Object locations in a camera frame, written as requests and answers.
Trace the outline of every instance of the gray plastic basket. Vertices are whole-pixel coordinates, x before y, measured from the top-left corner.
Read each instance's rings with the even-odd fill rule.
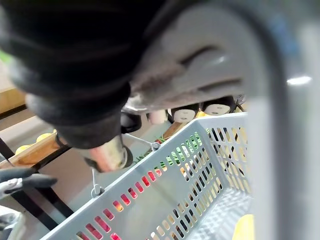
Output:
[[[193,120],[42,240],[230,240],[252,208],[246,117]]]

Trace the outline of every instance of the perforated plastic side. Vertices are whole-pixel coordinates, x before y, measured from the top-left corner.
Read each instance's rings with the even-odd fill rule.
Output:
[[[242,135],[231,134],[232,127],[241,134],[245,116],[239,117],[224,117],[227,125],[219,117],[192,121],[42,240],[205,239],[216,236],[217,223],[239,206],[234,225],[250,207],[246,162],[229,158],[225,148],[234,147],[229,155],[247,150]]]

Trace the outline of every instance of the red object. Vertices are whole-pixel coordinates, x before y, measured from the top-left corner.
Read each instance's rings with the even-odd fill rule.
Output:
[[[121,238],[116,233],[112,233],[110,237],[112,240],[121,240]]]
[[[130,200],[129,200],[129,198],[127,198],[127,196],[125,194],[122,194],[120,197],[123,200],[125,205],[129,205],[130,204]]]
[[[141,186],[141,184],[137,181],[135,183],[136,188],[139,190],[140,193],[144,191],[144,188]]]
[[[109,209],[105,209],[105,210],[103,210],[103,213],[104,213],[104,215],[106,215],[106,217],[109,219],[109,220],[112,220],[112,219],[114,219],[114,215],[109,211]]]
[[[155,170],[155,173],[160,177],[162,175],[162,172],[160,169],[156,169]]]
[[[142,179],[142,181],[143,181],[143,183],[144,183],[144,185],[145,185],[146,187],[149,187],[149,186],[150,186],[150,182],[148,181],[148,179],[147,179],[145,176],[143,176],[141,179]]]
[[[132,189],[132,187],[130,187],[130,188],[128,189],[128,192],[130,193],[130,195],[131,195],[131,197],[132,197],[133,199],[136,199],[136,198],[138,197],[138,195],[137,195],[136,192]]]
[[[152,171],[148,171],[148,175],[149,175],[152,182],[154,182],[156,180],[156,176],[154,175],[154,173]]]
[[[111,228],[109,225],[99,216],[96,216],[94,220],[105,230],[106,233],[110,232]]]
[[[102,235],[100,232],[95,229],[94,226],[92,226],[90,223],[85,225],[86,229],[89,230],[90,233],[92,233],[93,236],[95,236],[96,239],[102,239]]]
[[[114,201],[112,204],[118,212],[121,212],[124,209],[124,207],[118,201]]]

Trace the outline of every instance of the metal bracket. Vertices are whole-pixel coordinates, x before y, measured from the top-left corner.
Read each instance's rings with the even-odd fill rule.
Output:
[[[93,183],[93,189],[91,190],[91,197],[94,199],[100,196],[105,190],[97,183],[96,169],[91,168],[91,170],[92,170],[92,183]]]
[[[146,141],[146,140],[144,140],[144,139],[141,139],[141,138],[139,138],[139,137],[137,137],[137,136],[133,136],[133,135],[131,135],[131,134],[129,134],[129,133],[125,133],[125,134],[123,134],[124,136],[126,136],[126,137],[128,137],[128,138],[130,138],[130,139],[133,139],[133,140],[135,140],[135,141],[138,141],[138,142],[140,142],[140,143],[142,143],[142,144],[144,144],[144,145],[147,145],[148,147],[150,147],[151,148],[151,150],[153,151],[153,152],[155,152],[155,151],[157,151],[159,148],[160,148],[160,146],[161,146],[161,144],[159,143],[159,142],[149,142],[149,141]]]

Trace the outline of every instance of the yellow object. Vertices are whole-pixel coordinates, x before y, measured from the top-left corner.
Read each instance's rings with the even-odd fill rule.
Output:
[[[31,144],[31,145],[23,145],[23,146],[20,146],[20,147],[15,151],[15,155],[23,152],[24,150],[26,150],[27,148],[29,148],[29,147],[31,147],[31,146],[32,146],[32,144]]]
[[[41,134],[40,136],[37,137],[36,142],[37,142],[37,143],[40,142],[41,140],[49,137],[51,134],[52,134],[52,133],[44,133],[44,134]]]
[[[254,240],[254,216],[252,214],[244,215],[239,219],[234,228],[232,240]]]
[[[198,111],[198,113],[195,115],[195,118],[201,118],[206,116],[210,116],[210,115],[206,114],[204,111]]]

